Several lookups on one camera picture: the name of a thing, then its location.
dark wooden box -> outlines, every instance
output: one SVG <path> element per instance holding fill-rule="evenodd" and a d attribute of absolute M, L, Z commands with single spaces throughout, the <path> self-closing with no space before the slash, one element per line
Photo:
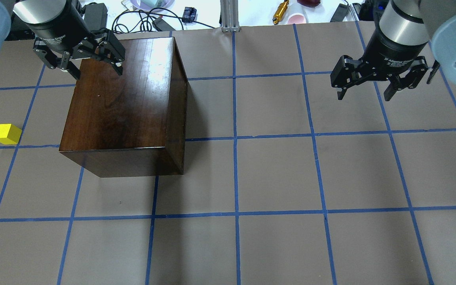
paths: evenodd
<path fill-rule="evenodd" d="M 122 76 L 82 62 L 59 151 L 99 177 L 183 174 L 188 79 L 175 40 L 121 42 Z"/>

black cable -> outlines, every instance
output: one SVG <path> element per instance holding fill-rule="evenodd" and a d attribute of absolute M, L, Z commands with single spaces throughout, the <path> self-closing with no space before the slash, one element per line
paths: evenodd
<path fill-rule="evenodd" d="M 174 16 L 160 14 L 160 13 L 153 13 L 152 11 L 154 11 L 154 10 L 165 10 L 165 11 L 168 11 L 168 12 L 172 13 Z M 121 18 L 121 16 L 123 16 L 125 14 L 131 14 L 131 13 L 138 13 L 138 15 L 140 17 L 140 21 L 136 24 L 136 26 L 133 29 L 130 30 L 127 26 L 125 26 L 123 24 L 119 24 L 119 19 Z M 136 11 L 129 11 L 129 10 L 124 11 L 123 13 L 119 14 L 114 19 L 114 22 L 112 23 L 112 31 L 114 32 L 114 34 L 132 34 L 132 33 L 136 33 L 136 32 L 153 31 L 152 30 L 152 21 L 156 20 L 157 17 L 151 16 L 151 15 L 169 17 L 169 18 L 176 18 L 176 19 L 179 20 L 179 23 L 180 23 L 180 26 L 181 26 L 182 30 L 184 30 L 184 25 L 182 24 L 182 21 L 181 21 L 182 18 L 179 17 L 177 14 L 175 14 L 173 11 L 170 11 L 169 9 L 165 9 L 165 8 L 153 8 L 153 9 L 150 9 L 149 11 L 144 11 L 142 9 L 139 9 L 139 10 L 136 10 Z M 201 22 L 198 22 L 198 21 L 193 21 L 193 22 L 197 23 L 197 24 L 204 25 L 204 26 L 212 28 L 212 29 L 215 29 L 215 27 L 212 27 L 210 25 L 207 25 L 207 24 L 204 24 L 204 23 L 201 23 Z"/>
<path fill-rule="evenodd" d="M 205 27 L 209 27 L 209 28 L 212 28 L 212 29 L 215 29 L 215 27 L 213 26 L 209 26 L 207 24 L 204 24 L 204 23 L 200 23 L 200 22 L 197 22 L 197 21 L 192 21 L 193 23 L 197 23 L 197 24 L 200 24 L 200 25 L 204 25 Z"/>
<path fill-rule="evenodd" d="M 165 10 L 165 11 L 172 13 L 179 20 L 180 26 L 181 26 L 182 30 L 184 30 L 184 25 L 182 24 L 182 18 L 177 16 L 177 14 L 175 14 L 174 12 L 172 12 L 171 10 L 166 9 L 166 8 L 152 8 L 149 10 L 148 14 L 153 14 L 152 11 L 154 11 L 154 10 Z"/>

grid of blue tape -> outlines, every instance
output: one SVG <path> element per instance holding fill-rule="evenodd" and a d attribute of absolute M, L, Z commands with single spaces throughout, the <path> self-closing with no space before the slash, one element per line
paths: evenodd
<path fill-rule="evenodd" d="M 360 36 L 360 41 L 362 47 L 365 49 L 365 42 L 362 37 L 362 33 L 360 30 L 360 26 L 358 22 L 355 22 L 358 34 Z M 237 75 L 236 74 L 236 53 L 235 53 L 235 46 L 236 46 L 236 38 L 235 33 L 232 33 L 232 54 L 233 54 L 233 74 L 231 76 L 213 76 L 213 77 L 201 77 L 201 78 L 189 78 L 190 81 L 195 80 L 216 80 L 216 79 L 232 79 L 233 81 L 233 128 L 234 128 L 234 136 L 233 137 L 203 137 L 203 138 L 194 138 L 194 139 L 187 139 L 186 141 L 219 141 L 219 140 L 232 140 L 234 143 L 234 179 L 235 179 L 235 211 L 233 212 L 219 212 L 219 213 L 190 213 L 190 214 L 174 214 L 174 215 L 156 215 L 156 205 L 157 205 L 157 197 L 158 197 L 158 184 L 159 184 L 159 177 L 156 177 L 154 180 L 154 196 L 152 201 L 152 214 L 151 215 L 121 215 L 121 216 L 104 216 L 104 217 L 76 217 L 76 204 L 78 201 L 78 195 L 81 189 L 82 179 L 84 175 L 84 168 L 81 167 L 80 173 L 78 176 L 78 184 L 75 192 L 74 197 L 74 204 L 71 208 L 71 215 L 70 217 L 45 217 L 45 218 L 0 218 L 0 222 L 45 222 L 45 221 L 68 221 L 68 229 L 65 238 L 65 246 L 63 248 L 62 256 L 61 256 L 61 263 L 59 268 L 59 274 L 57 278 L 57 285 L 60 285 L 63 269 L 65 266 L 65 260 L 67 256 L 68 244 L 69 244 L 69 237 L 71 234 L 71 229 L 75 220 L 140 220 L 140 219 L 150 219 L 150 232 L 149 232 L 149 245 L 148 245 L 148 256 L 147 256 L 147 268 L 146 268 L 146 276 L 145 276 L 145 284 L 150 283 L 150 267 L 152 262 L 152 245 L 154 240 L 154 222 L 156 219 L 184 219 L 184 218 L 199 218 L 199 217 L 235 217 L 235 233 L 236 233 L 236 260 L 237 260 L 237 285 L 241 285 L 241 261 L 240 261 L 240 232 L 239 232 L 239 217 L 246 216 L 246 215 L 323 215 L 324 216 L 324 226 L 325 226 L 325 234 L 326 234 L 326 241 L 327 241 L 327 249 L 328 249 L 328 256 L 329 262 L 331 265 L 331 275 L 332 275 L 332 282 L 334 285 L 337 284 L 337 279 L 335 275 L 335 264 L 333 259 L 333 249 L 331 245 L 331 237 L 328 225 L 328 214 L 329 213 L 384 213 L 384 212 L 399 212 L 399 211 L 407 211 L 411 214 L 411 219 L 413 222 L 413 227 L 416 233 L 416 238 L 418 240 L 418 245 L 420 248 L 420 253 L 422 255 L 422 259 L 424 262 L 425 271 L 427 273 L 427 277 L 429 280 L 429 284 L 433 285 L 432 274 L 430 272 L 427 256 L 423 247 L 423 243 L 420 237 L 420 230 L 418 228 L 418 224 L 416 222 L 416 217 L 414 215 L 415 211 L 439 211 L 439 210 L 456 210 L 456 206 L 428 206 L 428 207 L 414 207 L 412 205 L 409 192 L 407 190 L 407 185 L 405 181 L 405 177 L 402 171 L 402 166 L 400 164 L 400 159 L 398 155 L 397 148 L 395 146 L 395 142 L 393 139 L 393 134 L 395 133 L 418 133 L 418 132 L 450 132 L 456 131 L 456 128 L 450 129 L 429 129 L 429 130 L 391 130 L 390 124 L 388 121 L 388 117 L 386 115 L 385 107 L 382 103 L 382 98 L 380 95 L 380 91 L 376 83 L 374 83 L 374 87 L 376 93 L 378 95 L 378 101 L 380 103 L 381 111 L 387 126 L 387 130 L 382 131 L 360 131 L 360 132 L 329 132 L 329 133 L 315 133 L 314 125 L 311 116 L 311 109 L 309 105 L 309 94 L 308 94 L 308 87 L 306 83 L 306 76 L 311 74 L 329 74 L 330 72 L 305 72 L 304 71 L 304 62 L 302 59 L 302 51 L 300 48 L 300 41 L 298 37 L 298 33 L 296 30 L 296 26 L 293 25 L 293 31 L 295 34 L 295 40 L 297 45 L 297 50 L 299 54 L 300 60 L 300 69 L 301 72 L 295 73 L 286 73 L 286 74 L 256 74 L 256 75 Z M 40 72 L 40 77 L 38 78 L 38 82 L 36 86 L 24 86 L 24 87 L 4 87 L 0 88 L 0 90 L 13 90 L 13 89 L 34 89 L 33 97 L 29 104 L 29 108 L 27 110 L 27 115 L 25 117 L 22 133 L 24 133 L 27 121 L 29 119 L 29 114 L 31 112 L 34 100 L 36 98 L 36 93 L 38 89 L 41 88 L 58 88 L 58 87 L 73 87 L 74 84 L 63 84 L 63 85 L 46 85 L 40 86 L 40 82 L 42 80 L 43 72 L 45 70 L 45 65 L 42 67 L 42 71 Z M 311 133 L 301 133 L 301 134 L 293 134 L 293 135 L 259 135 L 259 136 L 237 136 L 237 78 L 257 78 L 257 77 L 269 77 L 269 76 L 302 76 L 302 83 L 304 85 L 304 99 L 306 101 L 306 108 L 307 114 L 309 119 L 309 125 L 311 129 Z M 454 93 L 452 92 L 445 75 L 441 71 L 441 76 L 445 85 L 448 89 L 448 92 L 451 96 L 451 99 L 456 107 L 456 99 Z M 404 194 L 407 198 L 408 207 L 398 207 L 398 208 L 376 208 L 376 209 L 328 209 L 325 201 L 325 195 L 323 191 L 323 183 L 321 177 L 321 166 L 320 161 L 318 158 L 317 152 L 317 145 L 316 145 L 316 137 L 320 136 L 334 136 L 334 135 L 375 135 L 375 134 L 386 134 L 389 136 L 391 141 L 391 146 L 394 152 L 394 156 L 396 159 L 396 164 L 398 166 L 398 170 L 400 173 L 400 177 L 402 180 L 402 185 L 404 188 Z M 271 138 L 278 138 L 278 137 L 311 137 L 312 144 L 313 144 L 313 152 L 315 157 L 316 163 L 316 170 L 319 182 L 319 189 L 320 189 L 320 197 L 321 197 L 321 210 L 304 210 L 304 211 L 239 211 L 239 196 L 238 196 L 238 167 L 237 167 L 237 142 L 239 139 L 271 139 Z M 15 162 L 15 157 L 17 152 L 20 148 L 58 148 L 58 144 L 48 144 L 42 146 L 22 146 L 17 144 L 16 146 L 0 146 L 0 148 L 13 148 L 14 153 L 7 171 L 7 175 L 5 177 L 5 182 L 2 187 L 2 191 L 0 193 L 0 205 L 5 193 L 5 189 L 10 178 L 11 170 L 13 168 L 13 164 Z"/>

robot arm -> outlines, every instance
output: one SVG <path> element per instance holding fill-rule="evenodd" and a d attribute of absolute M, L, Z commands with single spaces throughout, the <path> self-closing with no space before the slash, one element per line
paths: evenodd
<path fill-rule="evenodd" d="M 88 27 L 79 13 L 80 5 L 73 5 L 72 0 L 20 0 L 16 4 L 15 0 L 0 0 L 0 47 L 10 30 L 12 10 L 36 34 L 33 50 L 50 69 L 58 67 L 79 79 L 80 71 L 70 60 L 93 58 L 122 74 L 125 48 L 106 28 L 106 17 L 105 23 Z"/>
<path fill-rule="evenodd" d="M 428 70 L 418 54 L 430 39 L 437 60 L 431 75 L 441 64 L 456 83 L 456 0 L 391 0 L 363 56 L 353 60 L 343 55 L 332 71 L 337 98 L 342 100 L 347 89 L 365 81 L 390 81 L 386 101 L 404 88 L 416 88 Z"/>

red object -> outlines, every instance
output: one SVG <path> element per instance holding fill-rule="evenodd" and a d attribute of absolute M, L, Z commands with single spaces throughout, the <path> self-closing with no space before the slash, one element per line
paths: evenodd
<path fill-rule="evenodd" d="M 297 0 L 297 2 L 309 8 L 314 8 L 321 4 L 321 0 Z"/>

